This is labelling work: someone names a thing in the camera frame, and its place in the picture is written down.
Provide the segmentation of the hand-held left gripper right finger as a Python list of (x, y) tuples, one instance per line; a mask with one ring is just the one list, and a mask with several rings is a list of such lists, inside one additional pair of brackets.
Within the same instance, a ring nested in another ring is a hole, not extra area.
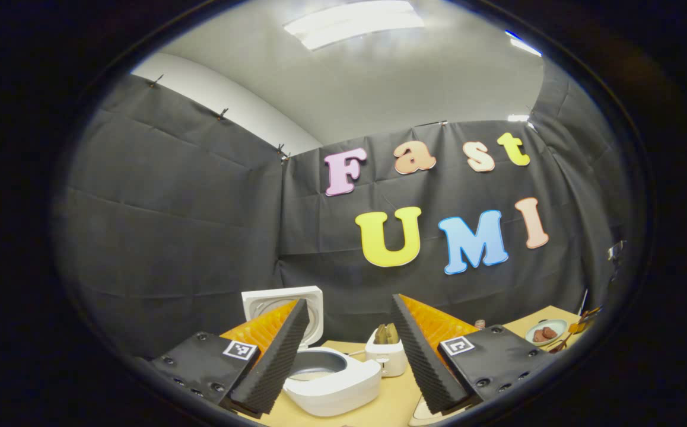
[(390, 313), (433, 413), (509, 394), (556, 360), (504, 326), (476, 329), (406, 295), (392, 296)]

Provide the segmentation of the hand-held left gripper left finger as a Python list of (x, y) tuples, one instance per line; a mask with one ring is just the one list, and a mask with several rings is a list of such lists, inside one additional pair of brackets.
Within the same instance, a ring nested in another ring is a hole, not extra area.
[(151, 366), (170, 382), (226, 410), (270, 413), (309, 323), (298, 298), (229, 332), (197, 332)]

